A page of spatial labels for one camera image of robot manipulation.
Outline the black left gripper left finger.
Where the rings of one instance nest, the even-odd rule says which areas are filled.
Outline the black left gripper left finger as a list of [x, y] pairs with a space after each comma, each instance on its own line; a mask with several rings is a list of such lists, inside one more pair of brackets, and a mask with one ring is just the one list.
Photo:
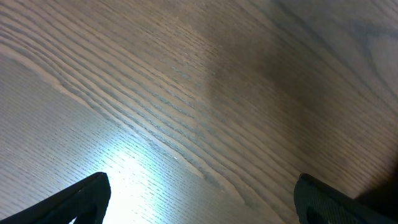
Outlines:
[[97, 172], [1, 220], [1, 224], [102, 224], [110, 197], [107, 174]]

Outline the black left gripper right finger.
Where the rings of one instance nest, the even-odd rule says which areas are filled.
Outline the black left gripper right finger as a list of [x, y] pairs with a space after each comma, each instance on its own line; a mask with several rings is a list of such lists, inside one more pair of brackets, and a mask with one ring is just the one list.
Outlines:
[[379, 213], [309, 174], [298, 178], [294, 204], [301, 224], [397, 224], [397, 217]]

